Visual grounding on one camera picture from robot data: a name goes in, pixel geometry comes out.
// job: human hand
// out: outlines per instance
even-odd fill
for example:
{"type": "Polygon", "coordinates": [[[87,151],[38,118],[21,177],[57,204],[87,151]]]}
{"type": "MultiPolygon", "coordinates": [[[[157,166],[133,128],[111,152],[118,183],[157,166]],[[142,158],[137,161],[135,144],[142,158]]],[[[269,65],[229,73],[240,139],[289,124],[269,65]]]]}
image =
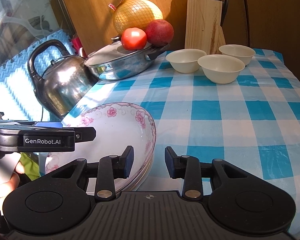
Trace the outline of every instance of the human hand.
{"type": "Polygon", "coordinates": [[[25,173],[25,169],[20,162],[17,164],[15,171],[16,172],[12,174],[11,179],[8,182],[0,185],[0,210],[2,210],[2,204],[6,196],[15,190],[19,185],[20,178],[17,173],[25,173]]]}

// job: red apple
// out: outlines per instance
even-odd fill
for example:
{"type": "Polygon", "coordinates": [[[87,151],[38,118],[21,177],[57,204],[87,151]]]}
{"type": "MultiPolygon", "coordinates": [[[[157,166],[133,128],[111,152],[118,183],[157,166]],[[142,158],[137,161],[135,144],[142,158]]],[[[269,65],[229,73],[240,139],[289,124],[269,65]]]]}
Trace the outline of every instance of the red apple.
{"type": "Polygon", "coordinates": [[[145,30],[147,40],[155,46],[164,46],[172,41],[173,27],[165,20],[153,20],[145,30]]]}

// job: pink flower pattern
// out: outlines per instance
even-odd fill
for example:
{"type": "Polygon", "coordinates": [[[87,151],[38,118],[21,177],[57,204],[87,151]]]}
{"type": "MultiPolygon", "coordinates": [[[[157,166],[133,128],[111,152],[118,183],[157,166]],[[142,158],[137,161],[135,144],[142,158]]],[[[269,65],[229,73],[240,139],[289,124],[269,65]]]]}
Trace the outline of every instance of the pink flower pattern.
{"type": "Polygon", "coordinates": [[[93,122],[93,118],[91,117],[86,117],[82,115],[80,118],[80,125],[88,126],[92,122],[93,122]]]}
{"type": "Polygon", "coordinates": [[[108,117],[114,117],[117,115],[117,109],[110,107],[107,111],[108,117]]]}
{"type": "Polygon", "coordinates": [[[148,152],[148,150],[150,149],[151,146],[151,141],[148,140],[147,144],[146,144],[146,153],[148,152]]]}
{"type": "Polygon", "coordinates": [[[47,169],[47,173],[52,172],[52,171],[56,170],[57,168],[59,168],[59,166],[55,164],[50,169],[47,169]]]}
{"type": "Polygon", "coordinates": [[[135,116],[137,122],[139,123],[139,125],[145,129],[146,128],[146,123],[145,123],[145,112],[143,111],[137,111],[136,112],[136,116],[135,116]]]}

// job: pot lid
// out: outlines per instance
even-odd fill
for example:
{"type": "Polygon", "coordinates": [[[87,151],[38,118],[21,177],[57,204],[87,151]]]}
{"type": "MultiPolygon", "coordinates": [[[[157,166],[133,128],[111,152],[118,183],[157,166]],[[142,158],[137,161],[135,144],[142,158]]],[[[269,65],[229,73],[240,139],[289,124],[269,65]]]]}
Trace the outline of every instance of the pot lid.
{"type": "Polygon", "coordinates": [[[89,54],[84,64],[86,66],[104,64],[106,62],[113,61],[115,59],[119,59],[127,55],[139,53],[150,46],[151,44],[147,42],[146,46],[143,49],[131,51],[125,50],[121,45],[121,41],[115,41],[112,44],[107,45],[102,49],[89,54]]]}

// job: blue checkered tablecloth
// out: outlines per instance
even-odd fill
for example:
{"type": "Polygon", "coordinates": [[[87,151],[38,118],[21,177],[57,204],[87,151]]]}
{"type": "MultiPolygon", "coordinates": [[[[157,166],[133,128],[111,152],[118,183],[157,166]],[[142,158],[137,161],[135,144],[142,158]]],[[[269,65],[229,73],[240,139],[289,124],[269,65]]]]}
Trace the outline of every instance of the blue checkered tablecloth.
{"type": "MultiPolygon", "coordinates": [[[[169,178],[164,148],[201,162],[221,158],[287,191],[297,214],[290,232],[300,238],[300,82],[282,55],[256,49],[237,80],[217,85],[202,69],[176,72],[165,54],[145,72],[118,82],[98,82],[63,120],[96,106],[130,102],[155,120],[154,164],[139,190],[180,190],[169,178]]],[[[203,179],[205,194],[211,193],[203,179]]]]}

